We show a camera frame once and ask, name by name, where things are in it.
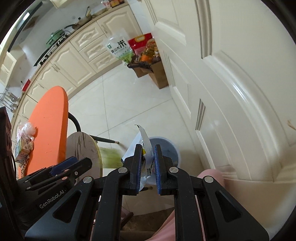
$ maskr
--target white plastic wrapper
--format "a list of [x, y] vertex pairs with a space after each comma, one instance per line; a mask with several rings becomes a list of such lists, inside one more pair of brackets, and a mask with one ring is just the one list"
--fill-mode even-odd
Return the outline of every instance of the white plastic wrapper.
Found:
[[152, 174], [152, 170], [154, 167], [154, 162], [153, 162], [154, 151], [152, 149], [151, 142], [144, 128], [139, 125], [137, 126], [140, 132], [136, 135], [135, 139], [130, 144], [128, 150], [123, 155], [122, 160], [124, 161], [127, 157], [134, 155], [137, 144], [142, 145], [145, 161], [142, 164], [142, 170], [141, 170], [141, 181], [140, 181], [140, 191], [141, 191]]
[[35, 134], [36, 134], [36, 128], [32, 125], [31, 122], [20, 124], [18, 126], [17, 141], [20, 139], [20, 137], [24, 137], [27, 139], [31, 139], [31, 141], [34, 141]]
[[128, 64], [131, 62], [132, 56], [135, 55], [128, 44], [129, 39], [128, 34], [122, 28], [105, 42], [105, 47], [114, 57]]

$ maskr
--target black metal leg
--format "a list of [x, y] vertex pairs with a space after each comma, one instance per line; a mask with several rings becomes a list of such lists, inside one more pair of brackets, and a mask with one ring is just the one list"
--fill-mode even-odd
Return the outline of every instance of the black metal leg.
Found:
[[[73, 116], [70, 112], [68, 112], [68, 118], [74, 123], [76, 130], [77, 131], [81, 131], [81, 127], [79, 125], [78, 120], [75, 118], [75, 116]], [[114, 140], [110, 140], [110, 139], [106, 139], [106, 138], [102, 138], [102, 137], [96, 137], [96, 136], [92, 136], [90, 135], [95, 141], [100, 141], [100, 142], [107, 142], [107, 143], [116, 143], [119, 144], [118, 141], [114, 141]]]

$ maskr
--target range hood light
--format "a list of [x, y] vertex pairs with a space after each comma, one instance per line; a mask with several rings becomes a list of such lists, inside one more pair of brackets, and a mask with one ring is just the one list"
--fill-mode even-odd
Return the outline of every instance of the range hood light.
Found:
[[29, 16], [30, 16], [30, 13], [26, 13], [26, 15], [24, 16], [23, 20], [25, 21]]

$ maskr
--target trash can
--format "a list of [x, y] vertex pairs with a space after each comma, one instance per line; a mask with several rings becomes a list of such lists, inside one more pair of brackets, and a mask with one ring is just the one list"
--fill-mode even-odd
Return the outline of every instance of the trash can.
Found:
[[[161, 151], [164, 156], [172, 159], [175, 167], [180, 167], [181, 155], [177, 147], [169, 140], [164, 137], [150, 137], [150, 142], [154, 150], [154, 146], [159, 144]], [[146, 184], [156, 185], [155, 173], [152, 173], [151, 177], [147, 180]]]

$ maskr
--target metal screw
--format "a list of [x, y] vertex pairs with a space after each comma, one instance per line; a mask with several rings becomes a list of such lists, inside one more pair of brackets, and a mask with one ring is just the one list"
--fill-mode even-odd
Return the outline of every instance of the metal screw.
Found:
[[126, 168], [126, 167], [120, 167], [119, 169], [118, 169], [118, 172], [119, 173], [126, 173], [128, 171], [128, 169]]
[[179, 171], [179, 169], [177, 168], [177, 167], [171, 167], [170, 168], [170, 172], [171, 173], [176, 173], [176, 172], [178, 172]]
[[90, 183], [92, 181], [92, 178], [91, 177], [85, 177], [84, 179], [83, 179], [83, 182], [84, 183]]
[[212, 182], [214, 181], [214, 179], [213, 179], [211, 176], [206, 176], [206, 177], [205, 177], [205, 181], [206, 181], [207, 183], [212, 183]]

